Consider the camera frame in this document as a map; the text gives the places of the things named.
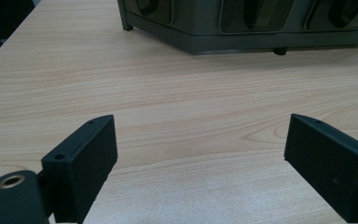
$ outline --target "wood grain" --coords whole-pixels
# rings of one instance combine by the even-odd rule
[[[115,115],[86,223],[345,223],[283,161],[291,113],[358,139],[358,48],[189,55],[116,1],[45,0],[0,49],[0,175]]]

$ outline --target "circular hole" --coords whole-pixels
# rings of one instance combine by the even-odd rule
[[[63,154],[58,154],[58,155],[56,155],[55,157],[54,157],[54,159],[56,159],[56,160],[60,160],[60,159],[63,159],[65,157],[65,155],[63,155]]]
[[[19,185],[22,181],[24,181],[25,176],[23,175],[13,175],[10,176],[0,183],[0,189],[10,189],[17,185]]]

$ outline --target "black plastic part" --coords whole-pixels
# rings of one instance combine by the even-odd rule
[[[292,115],[285,159],[347,222],[358,222],[358,141],[317,119]]]
[[[276,31],[286,22],[294,0],[225,0],[221,29],[225,33]]]
[[[287,48],[277,48],[274,49],[274,53],[279,56],[284,56],[287,53]]]
[[[88,121],[42,159],[57,222],[83,222],[116,161],[113,116]]]
[[[50,217],[56,206],[56,199],[54,198],[54,185],[52,182],[46,180],[45,172],[42,170],[37,174],[37,182],[39,183],[39,191],[42,195],[43,206],[45,207],[46,217]]]
[[[334,0],[320,1],[158,0],[148,13],[136,0],[118,5],[125,30],[138,27],[189,52],[358,45],[358,13],[337,28],[328,13]]]
[[[46,224],[45,209],[32,171],[0,177],[0,224]]]
[[[136,0],[138,9],[143,16],[148,16],[157,11],[159,0]]]
[[[319,0],[308,21],[312,31],[357,30],[358,0]]]

